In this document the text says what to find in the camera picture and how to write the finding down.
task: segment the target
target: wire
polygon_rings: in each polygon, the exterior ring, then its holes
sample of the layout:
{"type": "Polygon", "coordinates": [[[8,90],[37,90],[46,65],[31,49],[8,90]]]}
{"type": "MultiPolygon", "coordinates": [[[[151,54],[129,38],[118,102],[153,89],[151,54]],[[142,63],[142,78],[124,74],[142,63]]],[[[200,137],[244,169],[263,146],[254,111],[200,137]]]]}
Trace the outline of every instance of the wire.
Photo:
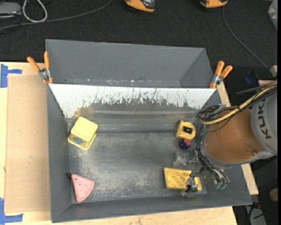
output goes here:
{"type": "Polygon", "coordinates": [[[268,97],[268,95],[266,95],[269,91],[275,90],[277,87],[277,81],[275,81],[274,83],[269,84],[265,89],[261,90],[259,93],[257,93],[256,95],[252,96],[250,99],[248,99],[247,101],[245,101],[244,103],[242,103],[239,107],[235,108],[233,111],[229,112],[228,114],[221,116],[217,119],[205,119],[204,117],[200,117],[201,122],[205,125],[212,125],[218,122],[221,122],[231,116],[234,116],[237,112],[245,109],[247,106],[249,106],[252,102],[256,102],[256,100],[258,98],[264,98],[264,97],[268,97]]]}
{"type": "Polygon", "coordinates": [[[9,29],[9,28],[12,28],[12,27],[21,27],[21,26],[26,26],[26,25],[32,25],[32,24],[40,24],[40,23],[51,23],[51,22],[58,22],[58,21],[64,21],[64,20],[68,20],[68,19],[73,19],[73,18],[77,18],[77,17],[81,17],[81,16],[85,16],[85,15],[88,15],[88,14],[91,14],[91,13],[94,13],[94,12],[97,12],[103,8],[105,8],[106,6],[108,6],[113,0],[109,0],[105,5],[97,8],[97,9],[94,9],[92,11],[89,11],[89,12],[86,12],[86,13],[82,13],[82,14],[79,14],[79,15],[74,15],[74,16],[70,16],[70,17],[65,17],[65,18],[57,18],[57,19],[52,19],[52,20],[46,20],[46,21],[42,21],[42,22],[24,22],[24,23],[20,23],[20,24],[13,24],[13,25],[10,25],[10,26],[6,26],[6,27],[3,27],[3,28],[0,28],[0,32],[4,29],[9,29]]]}
{"type": "Polygon", "coordinates": [[[228,28],[228,30],[230,31],[230,33],[232,34],[232,36],[242,45],[244,46],[245,49],[247,49],[265,68],[266,70],[272,75],[272,72],[271,70],[267,67],[267,65],[259,58],[257,57],[257,55],[255,53],[253,53],[234,33],[233,31],[230,29],[230,27],[228,26],[227,22],[226,22],[226,19],[225,19],[225,16],[224,16],[224,8],[225,6],[223,6],[223,9],[222,9],[222,17],[223,17],[223,20],[224,20],[224,23],[226,25],[226,27],[228,28]]]}
{"type": "Polygon", "coordinates": [[[26,19],[30,22],[33,22],[33,23],[39,23],[39,22],[44,22],[45,20],[47,20],[48,18],[48,12],[47,12],[47,9],[45,8],[45,6],[43,5],[43,3],[40,1],[40,0],[37,0],[37,2],[41,5],[41,7],[43,8],[44,12],[45,12],[45,15],[44,15],[44,18],[41,19],[41,20],[33,20],[31,19],[30,17],[27,16],[26,12],[25,12],[25,8],[27,6],[27,2],[28,0],[25,0],[24,3],[23,3],[23,6],[22,6],[22,12],[23,12],[23,15],[24,17],[26,17],[26,19]]]}

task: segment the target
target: pink triangular block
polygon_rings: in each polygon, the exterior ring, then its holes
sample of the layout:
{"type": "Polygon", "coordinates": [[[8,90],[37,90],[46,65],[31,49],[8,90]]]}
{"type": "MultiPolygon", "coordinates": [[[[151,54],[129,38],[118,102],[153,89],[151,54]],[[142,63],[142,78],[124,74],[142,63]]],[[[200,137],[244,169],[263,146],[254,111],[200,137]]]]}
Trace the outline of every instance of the pink triangular block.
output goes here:
{"type": "Polygon", "coordinates": [[[76,174],[72,175],[72,181],[75,189],[76,201],[80,203],[89,196],[95,182],[76,174]]]}

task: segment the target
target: bin floor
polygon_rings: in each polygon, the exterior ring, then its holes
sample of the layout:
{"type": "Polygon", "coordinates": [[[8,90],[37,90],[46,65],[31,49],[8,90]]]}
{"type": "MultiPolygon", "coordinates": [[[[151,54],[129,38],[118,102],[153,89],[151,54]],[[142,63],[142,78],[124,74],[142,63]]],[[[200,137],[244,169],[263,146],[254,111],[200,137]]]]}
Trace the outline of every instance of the bin floor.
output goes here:
{"type": "Polygon", "coordinates": [[[95,182],[84,202],[174,196],[180,191],[166,188],[163,169],[181,151],[175,131],[97,132],[88,150],[69,143],[70,169],[95,182]]]}

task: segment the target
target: cardboard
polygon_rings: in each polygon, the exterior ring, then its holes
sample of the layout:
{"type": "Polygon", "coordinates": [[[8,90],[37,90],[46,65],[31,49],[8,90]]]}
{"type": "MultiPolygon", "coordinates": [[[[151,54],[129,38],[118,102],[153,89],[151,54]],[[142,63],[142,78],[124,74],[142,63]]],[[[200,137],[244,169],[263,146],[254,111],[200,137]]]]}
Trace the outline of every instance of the cardboard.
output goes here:
{"type": "Polygon", "coordinates": [[[50,209],[46,85],[9,75],[5,212],[50,209]]]}

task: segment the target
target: orange clamp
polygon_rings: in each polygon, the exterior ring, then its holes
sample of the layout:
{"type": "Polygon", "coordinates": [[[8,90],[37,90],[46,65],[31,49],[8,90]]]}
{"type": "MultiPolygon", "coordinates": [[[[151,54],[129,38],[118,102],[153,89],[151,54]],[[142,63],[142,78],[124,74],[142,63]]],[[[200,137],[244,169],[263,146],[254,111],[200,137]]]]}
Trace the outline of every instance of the orange clamp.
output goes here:
{"type": "Polygon", "coordinates": [[[226,66],[226,68],[223,70],[224,65],[225,64],[223,61],[218,62],[214,77],[209,85],[209,88],[216,88],[222,82],[222,80],[227,77],[227,75],[232,71],[233,67],[231,65],[226,66]]]}

